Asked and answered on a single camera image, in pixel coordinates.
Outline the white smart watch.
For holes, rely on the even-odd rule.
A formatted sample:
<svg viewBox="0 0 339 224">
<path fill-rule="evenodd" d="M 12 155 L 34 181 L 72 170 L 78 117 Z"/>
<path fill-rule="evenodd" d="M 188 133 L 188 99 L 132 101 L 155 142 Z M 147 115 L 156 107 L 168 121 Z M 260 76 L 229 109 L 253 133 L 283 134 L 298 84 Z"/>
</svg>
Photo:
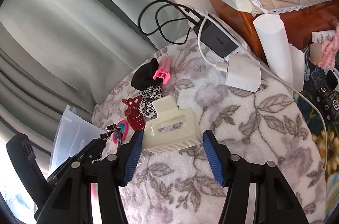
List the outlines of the white smart watch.
<svg viewBox="0 0 339 224">
<path fill-rule="evenodd" d="M 325 80 L 331 91 L 339 92 L 339 72 L 335 67 L 329 66 L 326 68 Z"/>
</svg>

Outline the pink round compact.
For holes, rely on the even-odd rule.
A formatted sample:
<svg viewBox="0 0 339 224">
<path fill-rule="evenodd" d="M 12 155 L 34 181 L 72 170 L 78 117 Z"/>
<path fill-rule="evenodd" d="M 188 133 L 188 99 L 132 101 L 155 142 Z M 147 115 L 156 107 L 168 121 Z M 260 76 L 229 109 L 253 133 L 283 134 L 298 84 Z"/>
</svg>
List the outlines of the pink round compact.
<svg viewBox="0 0 339 224">
<path fill-rule="evenodd" d="M 122 120 L 115 126 L 115 128 L 116 130 L 113 132 L 113 142 L 115 144 L 123 143 L 128 136 L 128 122 L 126 120 Z"/>
</svg>

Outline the white charger plug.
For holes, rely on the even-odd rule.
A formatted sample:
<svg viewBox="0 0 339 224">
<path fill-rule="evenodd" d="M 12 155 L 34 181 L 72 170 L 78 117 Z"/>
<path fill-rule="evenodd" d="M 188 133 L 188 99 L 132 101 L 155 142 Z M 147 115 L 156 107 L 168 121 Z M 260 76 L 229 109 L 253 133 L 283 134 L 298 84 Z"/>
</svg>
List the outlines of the white charger plug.
<svg viewBox="0 0 339 224">
<path fill-rule="evenodd" d="M 231 54 L 227 63 L 218 62 L 215 69 L 226 74 L 227 86 L 255 93 L 261 85 L 261 71 L 257 63 L 249 57 Z"/>
</svg>

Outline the black beaded hair accessory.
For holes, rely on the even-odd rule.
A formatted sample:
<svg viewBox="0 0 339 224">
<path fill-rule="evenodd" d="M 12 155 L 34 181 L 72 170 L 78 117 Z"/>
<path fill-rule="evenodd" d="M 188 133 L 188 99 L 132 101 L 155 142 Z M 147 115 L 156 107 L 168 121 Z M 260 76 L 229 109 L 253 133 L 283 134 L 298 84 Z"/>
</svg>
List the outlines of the black beaded hair accessory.
<svg viewBox="0 0 339 224">
<path fill-rule="evenodd" d="M 113 142 L 113 132 L 116 130 L 116 124 L 113 123 L 106 127 L 106 131 L 99 135 L 93 145 L 89 155 L 91 162 L 100 161 L 111 154 L 116 154 L 122 143 Z"/>
</svg>

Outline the white paper roll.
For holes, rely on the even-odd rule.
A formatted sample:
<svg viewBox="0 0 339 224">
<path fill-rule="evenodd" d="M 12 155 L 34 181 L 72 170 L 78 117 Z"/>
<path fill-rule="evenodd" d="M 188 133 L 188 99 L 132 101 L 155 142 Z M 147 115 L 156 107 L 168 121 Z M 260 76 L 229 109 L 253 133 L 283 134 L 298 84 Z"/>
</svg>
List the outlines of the white paper roll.
<svg viewBox="0 0 339 224">
<path fill-rule="evenodd" d="M 253 21 L 268 66 L 297 91 L 304 86 L 304 53 L 288 42 L 286 29 L 276 14 L 262 14 Z"/>
</svg>

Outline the wooden bed frame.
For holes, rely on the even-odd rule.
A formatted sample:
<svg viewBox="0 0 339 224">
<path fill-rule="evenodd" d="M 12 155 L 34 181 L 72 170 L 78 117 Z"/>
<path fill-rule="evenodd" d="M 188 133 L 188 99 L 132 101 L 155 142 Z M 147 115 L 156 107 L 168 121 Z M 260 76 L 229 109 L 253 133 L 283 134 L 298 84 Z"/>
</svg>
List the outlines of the wooden bed frame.
<svg viewBox="0 0 339 224">
<path fill-rule="evenodd" d="M 250 46 L 252 52 L 265 61 L 263 47 L 254 28 L 254 17 L 239 12 L 221 0 L 209 0 L 219 18 L 230 25 Z M 339 15 L 338 0 L 326 1 L 298 11 L 280 15 L 284 22 L 288 42 L 303 50 L 311 43 L 312 33 L 336 28 Z"/>
</svg>

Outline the grey green curtain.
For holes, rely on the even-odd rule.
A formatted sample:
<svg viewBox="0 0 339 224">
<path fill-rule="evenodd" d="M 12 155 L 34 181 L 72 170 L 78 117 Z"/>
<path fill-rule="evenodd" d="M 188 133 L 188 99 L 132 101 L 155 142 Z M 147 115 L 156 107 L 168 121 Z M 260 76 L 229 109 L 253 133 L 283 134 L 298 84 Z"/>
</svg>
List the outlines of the grey green curtain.
<svg viewBox="0 0 339 224">
<path fill-rule="evenodd" d="M 187 32 L 160 0 L 3 0 L 1 124 L 50 151 L 67 105 L 89 120 L 124 76 Z"/>
</svg>

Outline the leopard print scrunchie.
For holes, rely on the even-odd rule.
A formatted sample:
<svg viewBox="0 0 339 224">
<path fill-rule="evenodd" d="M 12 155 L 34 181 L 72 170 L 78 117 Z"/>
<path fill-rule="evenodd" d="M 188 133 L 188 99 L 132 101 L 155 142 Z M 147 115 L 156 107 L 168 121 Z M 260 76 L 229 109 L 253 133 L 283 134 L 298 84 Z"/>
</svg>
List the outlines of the leopard print scrunchie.
<svg viewBox="0 0 339 224">
<path fill-rule="evenodd" d="M 153 102 L 163 97 L 161 86 L 148 86 L 145 90 L 140 92 L 140 97 L 141 101 L 138 108 L 141 115 L 145 118 L 157 117 Z"/>
</svg>

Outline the dark red claw clip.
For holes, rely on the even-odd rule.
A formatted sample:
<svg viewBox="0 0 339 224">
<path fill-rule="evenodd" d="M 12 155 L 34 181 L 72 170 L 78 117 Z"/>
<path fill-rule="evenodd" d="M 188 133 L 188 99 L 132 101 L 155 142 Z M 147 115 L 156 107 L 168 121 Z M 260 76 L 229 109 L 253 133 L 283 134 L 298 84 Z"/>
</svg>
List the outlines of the dark red claw clip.
<svg viewBox="0 0 339 224">
<path fill-rule="evenodd" d="M 122 99 L 122 102 L 127 105 L 124 111 L 127 122 L 134 131 L 144 131 L 145 121 L 139 111 L 139 104 L 142 100 L 141 96 L 135 98 Z"/>
</svg>

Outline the black power adapter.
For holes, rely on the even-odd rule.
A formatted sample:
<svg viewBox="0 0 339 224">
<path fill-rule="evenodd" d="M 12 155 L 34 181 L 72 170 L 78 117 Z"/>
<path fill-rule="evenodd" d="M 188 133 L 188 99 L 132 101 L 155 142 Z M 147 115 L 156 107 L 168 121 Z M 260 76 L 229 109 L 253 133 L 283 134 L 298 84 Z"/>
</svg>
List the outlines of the black power adapter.
<svg viewBox="0 0 339 224">
<path fill-rule="evenodd" d="M 238 46 L 209 19 L 206 20 L 200 41 L 219 57 L 225 58 Z"/>
</svg>

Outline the clear plastic storage bin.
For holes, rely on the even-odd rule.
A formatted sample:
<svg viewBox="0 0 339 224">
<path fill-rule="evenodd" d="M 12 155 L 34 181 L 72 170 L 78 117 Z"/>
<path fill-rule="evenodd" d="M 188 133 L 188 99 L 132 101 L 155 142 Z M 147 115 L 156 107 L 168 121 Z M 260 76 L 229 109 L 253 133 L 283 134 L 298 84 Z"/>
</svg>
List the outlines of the clear plastic storage bin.
<svg viewBox="0 0 339 224">
<path fill-rule="evenodd" d="M 49 173 L 69 157 L 80 152 L 91 140 L 104 131 L 76 115 L 67 105 L 59 121 L 49 163 Z"/>
</svg>

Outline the cream claw hair clip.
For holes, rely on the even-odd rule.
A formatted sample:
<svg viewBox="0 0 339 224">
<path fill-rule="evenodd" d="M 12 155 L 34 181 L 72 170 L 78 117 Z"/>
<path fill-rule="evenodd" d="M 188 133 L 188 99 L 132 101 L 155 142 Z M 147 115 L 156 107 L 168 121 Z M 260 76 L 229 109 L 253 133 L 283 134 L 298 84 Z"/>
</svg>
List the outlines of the cream claw hair clip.
<svg viewBox="0 0 339 224">
<path fill-rule="evenodd" d="M 198 120 L 191 108 L 179 109 L 171 96 L 158 99 L 152 104 L 157 117 L 145 124 L 144 149 L 161 154 L 202 143 Z"/>
</svg>

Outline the black scrunchie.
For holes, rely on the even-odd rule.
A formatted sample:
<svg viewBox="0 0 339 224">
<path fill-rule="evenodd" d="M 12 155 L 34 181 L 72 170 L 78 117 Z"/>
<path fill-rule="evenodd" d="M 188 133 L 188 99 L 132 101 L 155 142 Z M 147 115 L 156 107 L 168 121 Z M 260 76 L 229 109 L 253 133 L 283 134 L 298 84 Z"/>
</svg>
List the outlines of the black scrunchie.
<svg viewBox="0 0 339 224">
<path fill-rule="evenodd" d="M 149 86 L 157 86 L 161 83 L 160 79 L 153 79 L 155 72 L 158 70 L 158 61 L 152 58 L 149 63 L 143 64 L 134 73 L 131 86 L 139 91 L 144 91 Z"/>
</svg>

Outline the pink hair clip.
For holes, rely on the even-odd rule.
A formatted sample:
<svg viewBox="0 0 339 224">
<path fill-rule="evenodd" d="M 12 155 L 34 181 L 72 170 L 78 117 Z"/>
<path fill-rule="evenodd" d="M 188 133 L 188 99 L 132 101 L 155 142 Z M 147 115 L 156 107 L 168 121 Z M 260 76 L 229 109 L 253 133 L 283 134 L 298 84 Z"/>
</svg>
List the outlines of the pink hair clip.
<svg viewBox="0 0 339 224">
<path fill-rule="evenodd" d="M 170 56 L 163 56 L 160 60 L 160 64 L 158 69 L 156 70 L 155 74 L 153 75 L 153 79 L 161 79 L 162 83 L 166 85 L 170 78 L 170 68 L 171 68 L 171 57 Z"/>
</svg>

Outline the pink knitted item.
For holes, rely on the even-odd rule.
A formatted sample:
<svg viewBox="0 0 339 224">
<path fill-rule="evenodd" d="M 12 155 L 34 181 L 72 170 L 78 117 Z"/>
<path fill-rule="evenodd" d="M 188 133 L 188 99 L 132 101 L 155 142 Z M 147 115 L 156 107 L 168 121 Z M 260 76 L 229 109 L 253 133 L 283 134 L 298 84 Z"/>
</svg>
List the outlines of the pink knitted item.
<svg viewBox="0 0 339 224">
<path fill-rule="evenodd" d="M 335 66 L 335 57 L 338 52 L 338 27 L 337 24 L 334 37 L 331 42 L 324 42 L 322 46 L 322 60 L 319 67 L 326 70 L 328 67 Z"/>
</svg>

